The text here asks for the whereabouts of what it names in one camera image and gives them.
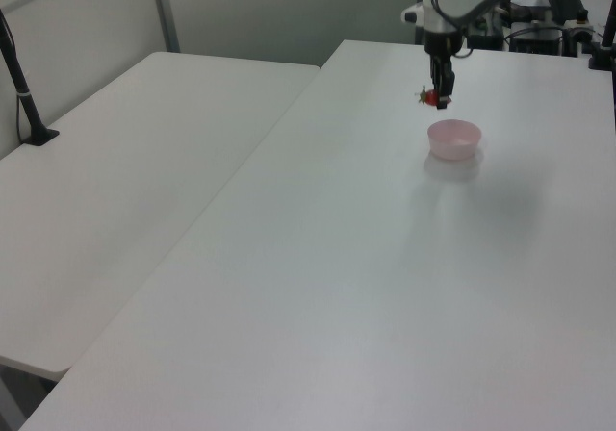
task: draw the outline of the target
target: plastic bowl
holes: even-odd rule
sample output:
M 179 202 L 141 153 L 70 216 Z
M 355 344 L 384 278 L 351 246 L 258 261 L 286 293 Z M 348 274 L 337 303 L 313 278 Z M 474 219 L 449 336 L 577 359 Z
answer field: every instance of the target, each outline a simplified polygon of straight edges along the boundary
M 464 160 L 472 157 L 481 140 L 481 130 L 464 120 L 442 120 L 427 129 L 430 150 L 445 160 Z

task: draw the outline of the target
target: floor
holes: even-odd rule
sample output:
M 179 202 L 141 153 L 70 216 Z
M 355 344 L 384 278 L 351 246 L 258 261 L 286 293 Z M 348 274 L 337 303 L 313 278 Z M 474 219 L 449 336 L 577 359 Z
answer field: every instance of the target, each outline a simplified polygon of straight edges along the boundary
M 17 431 L 54 386 L 37 376 L 0 366 L 0 431 Z

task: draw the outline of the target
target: black stand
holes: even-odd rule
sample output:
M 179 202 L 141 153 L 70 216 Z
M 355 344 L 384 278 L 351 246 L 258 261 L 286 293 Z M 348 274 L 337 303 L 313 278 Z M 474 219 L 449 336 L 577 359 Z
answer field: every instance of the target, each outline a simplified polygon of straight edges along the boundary
M 56 137 L 59 132 L 46 128 L 42 121 L 40 121 L 39 111 L 37 111 L 37 106 L 26 83 L 26 78 L 21 71 L 9 26 L 2 11 L 0 11 L 0 49 L 2 50 L 4 61 L 7 63 L 9 73 L 11 73 L 11 78 L 17 90 L 17 96 L 19 96 L 23 110 L 28 116 L 28 121 L 30 121 L 30 137 L 23 142 L 24 144 L 36 146 L 44 145 Z
M 614 69 L 614 50 L 612 48 L 614 34 L 616 34 L 616 0 L 612 0 L 601 44 L 593 43 L 594 47 L 592 57 L 588 61 L 588 68 L 605 71 Z

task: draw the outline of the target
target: white wall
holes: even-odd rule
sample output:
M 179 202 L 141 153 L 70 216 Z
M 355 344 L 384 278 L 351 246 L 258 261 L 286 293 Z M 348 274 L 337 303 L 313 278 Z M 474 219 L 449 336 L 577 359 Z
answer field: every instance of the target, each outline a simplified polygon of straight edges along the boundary
M 182 52 L 322 65 L 343 39 L 413 42 L 416 0 L 170 0 Z
M 165 50 L 154 0 L 36 0 L 6 17 L 45 124 Z M 17 147 L 14 93 L 0 61 L 0 158 Z

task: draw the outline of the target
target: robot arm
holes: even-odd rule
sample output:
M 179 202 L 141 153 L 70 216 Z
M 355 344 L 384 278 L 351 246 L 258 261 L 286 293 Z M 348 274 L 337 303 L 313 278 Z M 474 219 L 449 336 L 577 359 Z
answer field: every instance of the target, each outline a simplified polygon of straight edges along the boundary
M 425 30 L 425 52 L 430 56 L 430 75 L 438 96 L 438 109 L 447 107 L 455 74 L 451 56 L 462 48 L 461 29 L 504 0 L 423 0 L 405 10 L 402 20 Z

